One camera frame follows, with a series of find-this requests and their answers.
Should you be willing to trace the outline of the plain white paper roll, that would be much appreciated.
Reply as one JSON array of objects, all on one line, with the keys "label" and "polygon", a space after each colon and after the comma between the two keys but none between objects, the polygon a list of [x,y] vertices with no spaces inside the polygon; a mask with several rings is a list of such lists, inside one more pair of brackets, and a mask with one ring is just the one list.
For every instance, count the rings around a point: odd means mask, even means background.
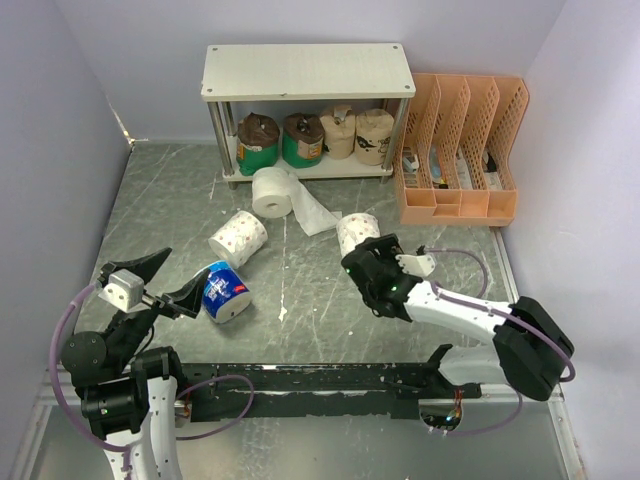
[{"label": "plain white paper roll", "polygon": [[340,212],[322,205],[297,178],[278,167],[258,170],[252,179],[252,208],[263,218],[284,218],[290,213],[307,236],[331,230],[342,218]]}]

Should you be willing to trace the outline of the tan paper roll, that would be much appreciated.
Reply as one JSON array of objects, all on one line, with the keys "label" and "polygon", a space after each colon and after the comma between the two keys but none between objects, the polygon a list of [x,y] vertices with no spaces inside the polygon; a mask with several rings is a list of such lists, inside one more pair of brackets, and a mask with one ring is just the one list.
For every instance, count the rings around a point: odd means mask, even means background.
[{"label": "tan paper roll", "polygon": [[355,155],[365,165],[382,165],[390,144],[394,117],[383,109],[360,113],[355,123]]}]

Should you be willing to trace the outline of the tan roll with tail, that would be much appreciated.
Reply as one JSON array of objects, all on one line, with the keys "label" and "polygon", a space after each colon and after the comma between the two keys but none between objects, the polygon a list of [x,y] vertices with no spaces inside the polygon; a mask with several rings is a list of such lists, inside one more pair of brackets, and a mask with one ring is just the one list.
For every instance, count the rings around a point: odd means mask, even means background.
[{"label": "tan roll with tail", "polygon": [[335,160],[344,160],[354,151],[356,115],[350,105],[325,109],[320,117],[324,129],[324,151]]}]

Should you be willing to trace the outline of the green roll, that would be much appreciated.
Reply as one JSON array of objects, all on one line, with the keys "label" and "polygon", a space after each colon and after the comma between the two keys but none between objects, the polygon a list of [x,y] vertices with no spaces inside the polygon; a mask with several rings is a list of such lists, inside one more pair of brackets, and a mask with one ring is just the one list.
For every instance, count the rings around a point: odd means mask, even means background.
[{"label": "green roll", "polygon": [[269,116],[250,113],[237,128],[236,161],[243,176],[272,167],[279,157],[280,129]]},{"label": "green roll", "polygon": [[294,113],[283,123],[282,156],[296,169],[317,165],[323,155],[325,130],[315,114]]}]

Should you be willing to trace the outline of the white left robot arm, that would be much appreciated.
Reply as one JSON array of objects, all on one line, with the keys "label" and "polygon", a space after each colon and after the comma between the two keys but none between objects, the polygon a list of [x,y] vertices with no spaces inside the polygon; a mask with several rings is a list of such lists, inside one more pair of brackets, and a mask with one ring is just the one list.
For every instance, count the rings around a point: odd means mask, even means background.
[{"label": "white left robot arm", "polygon": [[[61,316],[49,350],[49,374],[59,406],[80,434],[106,455],[116,479],[179,479],[175,401],[187,385],[170,346],[143,348],[160,317],[194,318],[207,280],[152,295],[146,286],[170,256],[163,248],[128,261],[105,263]],[[115,307],[102,331],[66,327],[93,293]]]}]

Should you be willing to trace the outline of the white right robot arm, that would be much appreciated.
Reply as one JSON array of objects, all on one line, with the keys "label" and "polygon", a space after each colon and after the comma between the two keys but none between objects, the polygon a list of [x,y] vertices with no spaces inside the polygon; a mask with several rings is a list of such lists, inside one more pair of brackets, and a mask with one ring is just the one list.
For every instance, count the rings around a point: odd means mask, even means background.
[{"label": "white right robot arm", "polygon": [[431,280],[436,249],[406,254],[394,234],[369,237],[341,260],[364,304],[377,317],[428,323],[483,343],[477,354],[448,350],[424,374],[426,390],[443,398],[475,372],[476,383],[503,383],[519,394],[546,401],[560,383],[576,377],[575,348],[535,299],[495,302],[445,289]]}]

